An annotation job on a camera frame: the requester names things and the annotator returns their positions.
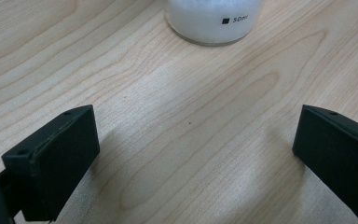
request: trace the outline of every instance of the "light wood surface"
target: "light wood surface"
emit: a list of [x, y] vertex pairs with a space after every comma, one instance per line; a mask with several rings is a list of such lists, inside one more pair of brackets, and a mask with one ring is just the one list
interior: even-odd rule
[[163, 8], [0, 0], [0, 156], [94, 105], [102, 151], [57, 223], [358, 223], [291, 151], [303, 104], [358, 121], [358, 1], [267, 0], [219, 48]]

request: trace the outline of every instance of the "black square marking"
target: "black square marking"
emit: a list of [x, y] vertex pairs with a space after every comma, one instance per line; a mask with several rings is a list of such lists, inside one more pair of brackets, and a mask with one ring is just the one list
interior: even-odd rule
[[229, 18], [223, 19], [222, 24], [228, 24], [228, 23], [229, 23]]

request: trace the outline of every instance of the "white container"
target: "white container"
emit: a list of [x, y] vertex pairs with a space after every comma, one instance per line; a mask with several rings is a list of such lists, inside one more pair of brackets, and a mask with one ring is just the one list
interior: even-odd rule
[[166, 18], [179, 36], [207, 46], [234, 43], [252, 29], [262, 0], [168, 0]]

